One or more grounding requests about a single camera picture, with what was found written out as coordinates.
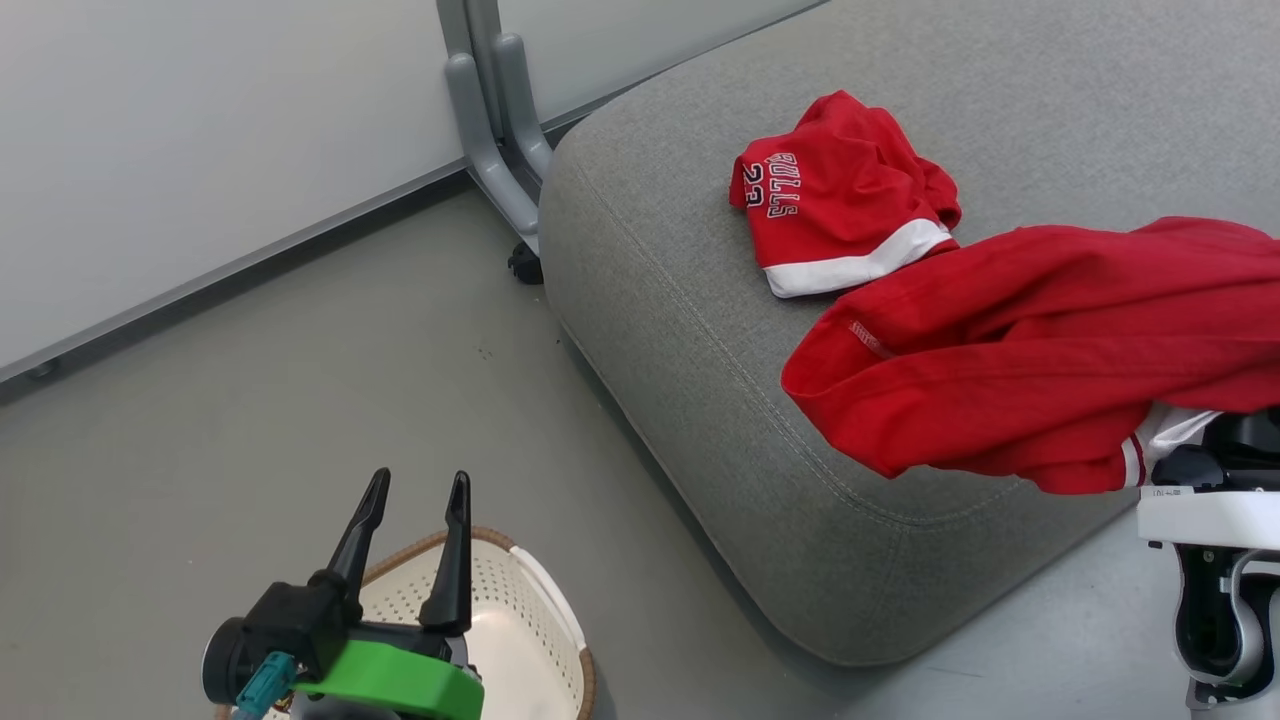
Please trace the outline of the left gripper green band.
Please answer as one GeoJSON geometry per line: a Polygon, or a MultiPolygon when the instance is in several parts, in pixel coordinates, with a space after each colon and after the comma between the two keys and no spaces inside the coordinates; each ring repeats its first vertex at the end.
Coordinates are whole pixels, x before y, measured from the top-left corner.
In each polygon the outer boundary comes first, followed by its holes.
{"type": "Polygon", "coordinates": [[[419,625],[364,623],[355,602],[381,525],[390,469],[372,474],[326,570],[276,582],[204,651],[204,693],[234,719],[476,719],[485,692],[468,664],[471,480],[458,470],[445,541],[419,625]]]}

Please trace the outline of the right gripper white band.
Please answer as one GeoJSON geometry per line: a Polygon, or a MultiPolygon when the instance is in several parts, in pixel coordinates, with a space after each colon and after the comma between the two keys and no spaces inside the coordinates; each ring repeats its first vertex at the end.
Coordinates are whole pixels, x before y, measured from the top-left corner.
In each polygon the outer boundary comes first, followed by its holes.
{"type": "Polygon", "coordinates": [[[1146,423],[1138,536],[1277,551],[1277,415],[1174,407],[1146,423]]]}

